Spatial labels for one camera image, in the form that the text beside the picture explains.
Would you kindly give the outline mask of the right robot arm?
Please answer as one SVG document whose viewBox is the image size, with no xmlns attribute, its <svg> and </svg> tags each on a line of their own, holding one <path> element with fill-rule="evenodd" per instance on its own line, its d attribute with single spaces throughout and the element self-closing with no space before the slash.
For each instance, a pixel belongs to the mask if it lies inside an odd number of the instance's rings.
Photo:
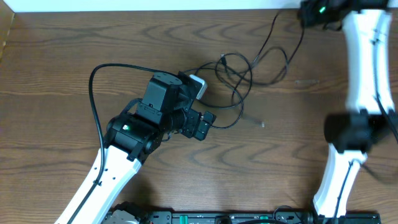
<svg viewBox="0 0 398 224">
<path fill-rule="evenodd" d="M 389 82 L 388 41 L 392 21 L 389 1 L 302 1 L 303 28 L 334 22 L 345 35 L 348 93 L 345 112 L 324 123 L 328 160 L 312 200 L 314 211 L 302 223 L 344 223 L 346 204 L 372 145 L 388 133 L 397 135 L 397 112 Z"/>
</svg>

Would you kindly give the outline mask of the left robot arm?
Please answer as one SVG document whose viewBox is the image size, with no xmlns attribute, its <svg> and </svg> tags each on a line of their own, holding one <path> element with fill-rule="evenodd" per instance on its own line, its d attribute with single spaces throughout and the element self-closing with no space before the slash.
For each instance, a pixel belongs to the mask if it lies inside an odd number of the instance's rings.
<svg viewBox="0 0 398 224">
<path fill-rule="evenodd" d="M 112 118 L 100 149 L 80 188 L 57 223 L 101 223 L 124 186 L 164 140 L 180 133 L 202 141 L 216 116 L 192 109 L 206 91 L 195 75 L 155 72 L 143 98 L 132 100 Z"/>
</svg>

